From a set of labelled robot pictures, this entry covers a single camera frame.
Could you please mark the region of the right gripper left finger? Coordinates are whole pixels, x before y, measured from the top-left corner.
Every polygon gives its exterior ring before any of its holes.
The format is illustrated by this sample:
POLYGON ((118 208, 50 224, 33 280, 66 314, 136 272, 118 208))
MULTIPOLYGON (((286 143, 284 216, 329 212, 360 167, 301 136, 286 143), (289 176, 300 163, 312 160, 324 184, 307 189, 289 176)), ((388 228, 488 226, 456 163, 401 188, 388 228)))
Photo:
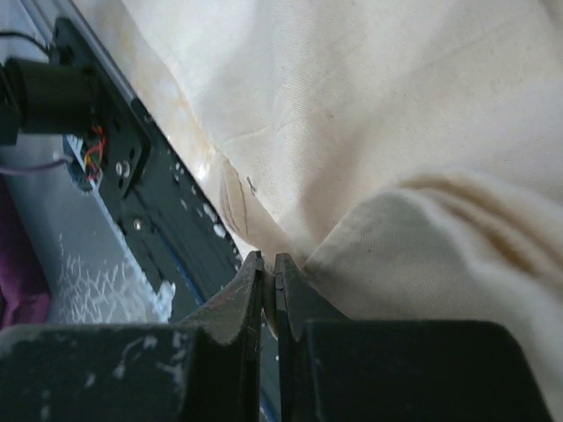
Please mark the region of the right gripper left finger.
POLYGON ((180 421, 260 419, 264 260, 249 253, 233 280, 185 319, 192 337, 180 421))

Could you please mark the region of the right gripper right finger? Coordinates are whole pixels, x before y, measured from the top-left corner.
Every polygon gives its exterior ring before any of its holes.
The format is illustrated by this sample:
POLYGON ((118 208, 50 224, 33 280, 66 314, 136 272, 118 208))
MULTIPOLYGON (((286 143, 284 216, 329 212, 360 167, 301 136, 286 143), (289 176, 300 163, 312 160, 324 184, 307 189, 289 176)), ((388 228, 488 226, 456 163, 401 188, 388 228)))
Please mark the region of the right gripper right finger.
POLYGON ((310 285, 289 254, 276 257, 274 284, 282 419, 344 419, 347 399, 340 391, 352 361, 347 318, 310 285))

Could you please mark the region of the beige cloth wrap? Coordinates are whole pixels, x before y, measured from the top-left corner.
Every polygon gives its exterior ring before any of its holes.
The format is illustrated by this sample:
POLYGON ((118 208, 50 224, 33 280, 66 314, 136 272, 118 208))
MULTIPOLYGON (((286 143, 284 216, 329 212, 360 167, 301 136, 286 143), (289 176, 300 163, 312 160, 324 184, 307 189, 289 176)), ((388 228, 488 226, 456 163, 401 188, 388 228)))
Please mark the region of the beige cloth wrap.
POLYGON ((239 238, 352 318, 507 327, 561 402, 561 2, 77 6, 239 238))

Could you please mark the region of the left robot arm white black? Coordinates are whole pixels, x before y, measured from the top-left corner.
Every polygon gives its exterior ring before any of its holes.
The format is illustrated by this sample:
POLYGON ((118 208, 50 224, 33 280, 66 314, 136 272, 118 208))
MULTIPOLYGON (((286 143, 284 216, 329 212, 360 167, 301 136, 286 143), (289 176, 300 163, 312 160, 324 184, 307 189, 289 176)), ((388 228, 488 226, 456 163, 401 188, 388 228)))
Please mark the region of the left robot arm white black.
POLYGON ((86 71, 10 57, 1 66, 1 144, 21 134, 82 135, 94 125, 99 82, 86 71))

